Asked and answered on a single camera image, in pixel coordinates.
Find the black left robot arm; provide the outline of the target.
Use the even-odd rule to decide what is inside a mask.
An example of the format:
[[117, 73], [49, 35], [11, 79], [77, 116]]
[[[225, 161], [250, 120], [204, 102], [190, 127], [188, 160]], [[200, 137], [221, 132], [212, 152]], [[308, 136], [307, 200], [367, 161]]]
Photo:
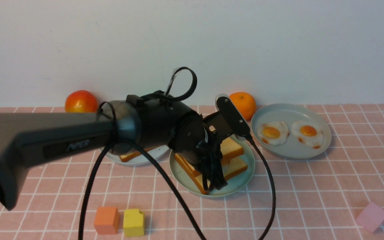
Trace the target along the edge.
[[0, 113], [0, 203], [17, 205], [31, 168], [98, 148], [123, 155], [166, 145], [219, 190], [220, 144], [181, 97], [159, 93], [103, 102], [95, 113]]

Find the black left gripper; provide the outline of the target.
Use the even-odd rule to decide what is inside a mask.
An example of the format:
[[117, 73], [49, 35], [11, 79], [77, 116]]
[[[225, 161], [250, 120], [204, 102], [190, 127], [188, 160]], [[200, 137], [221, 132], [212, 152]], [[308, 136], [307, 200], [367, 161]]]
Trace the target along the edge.
[[197, 163], [194, 165], [202, 174], [202, 194], [209, 194], [213, 190], [220, 190], [227, 185], [223, 174], [221, 160], [221, 140], [214, 132], [206, 132], [204, 139], [195, 146]]

